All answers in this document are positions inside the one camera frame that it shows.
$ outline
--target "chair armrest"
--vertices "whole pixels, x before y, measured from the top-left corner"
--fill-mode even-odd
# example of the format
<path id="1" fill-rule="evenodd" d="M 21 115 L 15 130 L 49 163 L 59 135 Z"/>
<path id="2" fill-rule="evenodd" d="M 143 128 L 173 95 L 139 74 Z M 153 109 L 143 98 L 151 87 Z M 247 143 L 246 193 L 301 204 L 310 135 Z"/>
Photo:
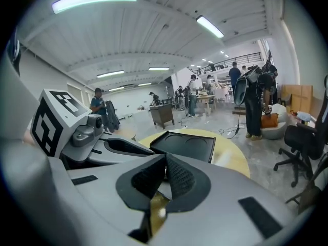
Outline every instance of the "chair armrest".
<path id="1" fill-rule="evenodd" d="M 310 131 L 311 133 L 317 133 L 317 130 L 315 128 L 312 128 L 312 127 L 309 127 L 307 125 L 304 125 L 302 123 L 296 123 L 296 126 L 298 126 L 299 128 L 302 128 L 302 129 L 305 129 L 305 130 L 308 130 Z"/>

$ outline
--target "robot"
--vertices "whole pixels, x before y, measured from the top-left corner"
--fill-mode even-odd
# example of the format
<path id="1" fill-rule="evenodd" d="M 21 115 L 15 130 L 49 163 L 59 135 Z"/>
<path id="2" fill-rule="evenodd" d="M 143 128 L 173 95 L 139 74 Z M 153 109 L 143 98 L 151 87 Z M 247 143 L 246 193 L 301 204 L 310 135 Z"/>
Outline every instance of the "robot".
<path id="1" fill-rule="evenodd" d="M 101 118 L 66 91 L 44 90 L 37 101 L 8 54 L 0 74 L 2 94 L 17 88 L 4 103 L 12 112 L 5 113 L 0 131 L 3 180 L 30 224 L 52 245 L 281 245 L 304 219 L 294 220 L 283 202 L 238 172 L 154 154 L 109 135 Z M 37 147 L 22 142 L 33 114 Z M 62 157 L 98 167 L 67 170 Z M 151 199 L 165 177 L 172 200 L 154 233 Z"/>

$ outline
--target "ceiling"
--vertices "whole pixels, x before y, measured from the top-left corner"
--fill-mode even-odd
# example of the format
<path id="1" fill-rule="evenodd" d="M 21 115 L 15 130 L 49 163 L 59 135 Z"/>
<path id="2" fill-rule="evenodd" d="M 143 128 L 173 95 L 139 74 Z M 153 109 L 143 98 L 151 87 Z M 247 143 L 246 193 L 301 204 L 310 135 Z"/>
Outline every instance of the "ceiling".
<path id="1" fill-rule="evenodd" d="M 90 88 L 159 83 L 206 55 L 268 33 L 264 0 L 104 2 L 54 14 L 56 1 L 35 2 L 18 26 L 20 42 Z M 224 37 L 200 26 L 200 15 Z M 96 77 L 117 70 L 125 73 Z"/>

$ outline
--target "yellow round table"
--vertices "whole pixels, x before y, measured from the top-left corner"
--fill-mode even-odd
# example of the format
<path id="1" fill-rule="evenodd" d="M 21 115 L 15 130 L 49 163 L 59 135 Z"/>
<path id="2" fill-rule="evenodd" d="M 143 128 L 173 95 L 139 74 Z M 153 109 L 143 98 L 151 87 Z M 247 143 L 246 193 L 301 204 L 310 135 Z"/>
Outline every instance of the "yellow round table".
<path id="1" fill-rule="evenodd" d="M 212 164 L 232 169 L 240 172 L 246 177 L 250 178 L 250 169 L 247 160 L 240 149 L 233 144 L 232 141 L 222 137 L 214 132 L 201 130 L 201 129 L 175 129 L 171 132 L 202 136 L 202 137 L 216 137 L 214 152 L 212 157 Z M 166 131 L 156 133 L 139 141 L 140 144 L 149 148 L 150 143 L 164 134 Z"/>

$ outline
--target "man in blue shirt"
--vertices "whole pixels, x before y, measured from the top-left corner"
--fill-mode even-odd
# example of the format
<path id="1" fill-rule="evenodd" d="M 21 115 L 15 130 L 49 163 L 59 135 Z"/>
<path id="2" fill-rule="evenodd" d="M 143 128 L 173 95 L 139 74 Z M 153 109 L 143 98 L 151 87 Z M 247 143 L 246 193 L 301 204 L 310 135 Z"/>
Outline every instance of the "man in blue shirt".
<path id="1" fill-rule="evenodd" d="M 241 76 L 240 70 L 237 68 L 237 63 L 232 62 L 232 69 L 229 70 L 229 77 L 231 79 L 232 91 L 235 93 L 237 79 Z"/>
<path id="2" fill-rule="evenodd" d="M 101 97 L 103 95 L 101 89 L 96 88 L 94 90 L 94 95 L 95 96 L 91 100 L 91 110 L 93 111 L 94 114 L 101 115 L 101 120 L 102 120 L 104 129 L 109 131 L 109 129 L 111 127 L 108 127 L 109 120 L 108 120 L 107 111 L 105 108 L 105 103 Z"/>

